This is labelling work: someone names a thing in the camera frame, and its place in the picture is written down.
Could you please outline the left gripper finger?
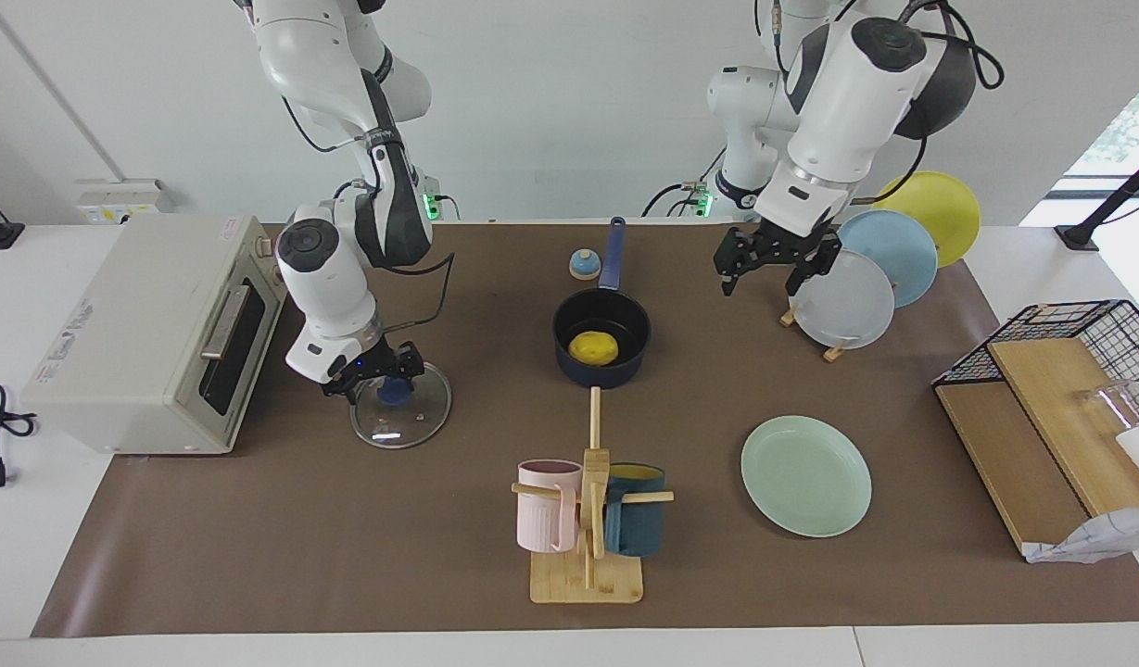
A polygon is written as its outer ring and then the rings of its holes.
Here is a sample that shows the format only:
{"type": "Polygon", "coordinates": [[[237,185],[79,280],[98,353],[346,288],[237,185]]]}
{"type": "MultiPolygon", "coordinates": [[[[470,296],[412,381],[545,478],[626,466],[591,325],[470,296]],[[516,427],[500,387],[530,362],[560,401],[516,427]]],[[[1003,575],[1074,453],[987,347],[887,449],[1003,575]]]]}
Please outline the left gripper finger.
{"type": "Polygon", "coordinates": [[[839,257],[841,244],[819,244],[808,258],[795,262],[788,278],[788,295],[797,296],[801,286],[817,275],[828,275],[833,263],[839,257]]]}
{"type": "Polygon", "coordinates": [[[744,232],[726,232],[715,250],[715,271],[723,296],[734,295],[736,283],[749,262],[751,244],[744,232]]]}

